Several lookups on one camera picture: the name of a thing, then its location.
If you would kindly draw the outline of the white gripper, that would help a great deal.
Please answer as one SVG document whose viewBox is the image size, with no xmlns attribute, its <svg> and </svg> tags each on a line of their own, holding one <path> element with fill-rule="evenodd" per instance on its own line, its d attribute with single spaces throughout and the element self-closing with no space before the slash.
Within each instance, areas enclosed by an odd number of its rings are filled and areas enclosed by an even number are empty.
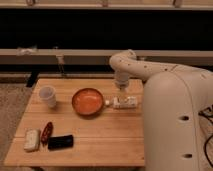
<svg viewBox="0 0 213 171">
<path fill-rule="evenodd" d="M 130 75 L 126 72 L 116 71 L 114 74 L 115 85 L 120 90 L 125 90 L 129 86 Z M 128 96 L 125 98 L 113 97 L 111 100 L 106 100 L 107 107 L 112 106 L 114 109 L 131 109 L 136 108 L 138 100 L 135 96 Z"/>
</svg>

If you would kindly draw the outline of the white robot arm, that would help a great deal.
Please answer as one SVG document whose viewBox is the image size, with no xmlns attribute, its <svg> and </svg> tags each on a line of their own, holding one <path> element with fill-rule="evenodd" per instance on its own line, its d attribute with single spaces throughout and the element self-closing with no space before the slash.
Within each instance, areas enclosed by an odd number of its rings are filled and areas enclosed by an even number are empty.
<svg viewBox="0 0 213 171">
<path fill-rule="evenodd" d="M 145 82 L 142 99 L 146 171 L 204 171 L 198 113 L 213 105 L 213 72 L 142 61 L 132 50 L 109 59 L 115 85 Z"/>
</svg>

